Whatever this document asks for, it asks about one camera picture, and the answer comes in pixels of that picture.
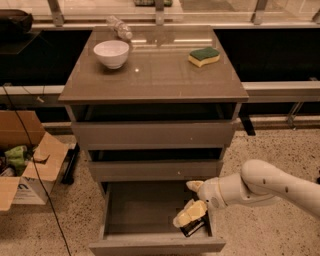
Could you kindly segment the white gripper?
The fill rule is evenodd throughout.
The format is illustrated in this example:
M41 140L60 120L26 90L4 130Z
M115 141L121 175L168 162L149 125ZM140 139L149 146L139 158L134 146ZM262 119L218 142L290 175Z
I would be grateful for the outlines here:
M207 208L213 210L221 206L221 196L217 178L206 181L188 181L186 186L189 190L197 192L200 200L195 201L191 199L177 214L173 219L173 225L176 228L185 227L191 222L203 217L207 212Z

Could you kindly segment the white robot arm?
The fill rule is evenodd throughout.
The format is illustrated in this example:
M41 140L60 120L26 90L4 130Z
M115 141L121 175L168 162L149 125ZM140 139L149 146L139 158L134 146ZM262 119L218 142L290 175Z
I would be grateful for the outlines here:
M240 173L206 181L186 183L198 200L191 199L173 219L173 225L182 231L195 231L202 226L202 218L214 209L233 204L244 206L269 205L283 198L312 216L320 217L320 186L292 176L274 165L251 159Z

